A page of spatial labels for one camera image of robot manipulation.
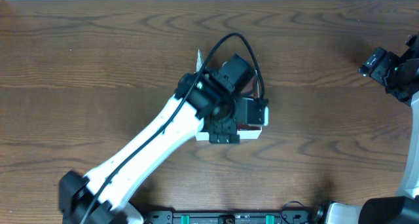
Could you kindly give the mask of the white shampoo tube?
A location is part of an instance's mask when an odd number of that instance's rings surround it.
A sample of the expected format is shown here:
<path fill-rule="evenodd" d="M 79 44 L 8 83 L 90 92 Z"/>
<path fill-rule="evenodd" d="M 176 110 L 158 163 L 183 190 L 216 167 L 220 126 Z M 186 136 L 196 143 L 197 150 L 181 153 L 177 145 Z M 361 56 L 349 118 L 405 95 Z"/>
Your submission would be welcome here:
<path fill-rule="evenodd" d="M 200 49 L 198 49 L 197 59 L 196 59 L 196 72 L 200 71 L 200 69 L 202 68 L 203 63 L 204 63 L 204 59 L 202 57 L 202 53 L 201 53 Z"/>

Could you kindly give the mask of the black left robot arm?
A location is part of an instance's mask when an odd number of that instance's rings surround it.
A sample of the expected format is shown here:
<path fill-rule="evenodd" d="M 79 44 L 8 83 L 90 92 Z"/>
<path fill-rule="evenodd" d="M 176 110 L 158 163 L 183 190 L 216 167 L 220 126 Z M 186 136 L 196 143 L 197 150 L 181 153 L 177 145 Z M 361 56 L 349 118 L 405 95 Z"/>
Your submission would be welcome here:
<path fill-rule="evenodd" d="M 59 182 L 64 223 L 144 223 L 130 199 L 181 145 L 255 140 L 268 124 L 259 66 L 233 55 L 219 69 L 198 60 L 162 111 L 119 152 L 85 175 L 70 171 Z"/>

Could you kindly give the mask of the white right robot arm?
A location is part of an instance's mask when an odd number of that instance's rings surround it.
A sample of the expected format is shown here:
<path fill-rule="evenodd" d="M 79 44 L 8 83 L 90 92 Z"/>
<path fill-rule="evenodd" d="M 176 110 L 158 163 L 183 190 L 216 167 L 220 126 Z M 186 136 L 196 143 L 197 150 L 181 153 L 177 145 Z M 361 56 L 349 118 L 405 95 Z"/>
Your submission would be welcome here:
<path fill-rule="evenodd" d="M 418 34 L 409 35 L 405 45 L 401 55 L 375 48 L 358 70 L 412 111 L 409 149 L 395 195 L 370 198 L 361 206 L 326 202 L 313 223 L 418 224 Z"/>

